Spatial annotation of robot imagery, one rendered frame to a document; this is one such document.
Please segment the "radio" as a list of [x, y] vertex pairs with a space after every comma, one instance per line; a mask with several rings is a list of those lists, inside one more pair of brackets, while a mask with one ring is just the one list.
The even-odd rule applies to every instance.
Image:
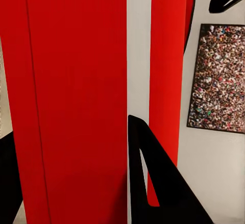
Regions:
[[[128, 116], [178, 163], [195, 0], [0, 0], [27, 224], [132, 224]], [[159, 207], [140, 149], [148, 204]]]

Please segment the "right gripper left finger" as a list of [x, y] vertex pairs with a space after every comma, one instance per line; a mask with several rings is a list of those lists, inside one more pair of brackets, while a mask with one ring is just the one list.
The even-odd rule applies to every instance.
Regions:
[[0, 139], [0, 224], [13, 224], [23, 201], [13, 132]]

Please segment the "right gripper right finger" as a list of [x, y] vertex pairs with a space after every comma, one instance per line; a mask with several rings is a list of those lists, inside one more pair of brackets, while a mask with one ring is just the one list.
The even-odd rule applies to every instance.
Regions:
[[[128, 116], [132, 224], [214, 224], [148, 124]], [[148, 204], [140, 149], [159, 207]]]

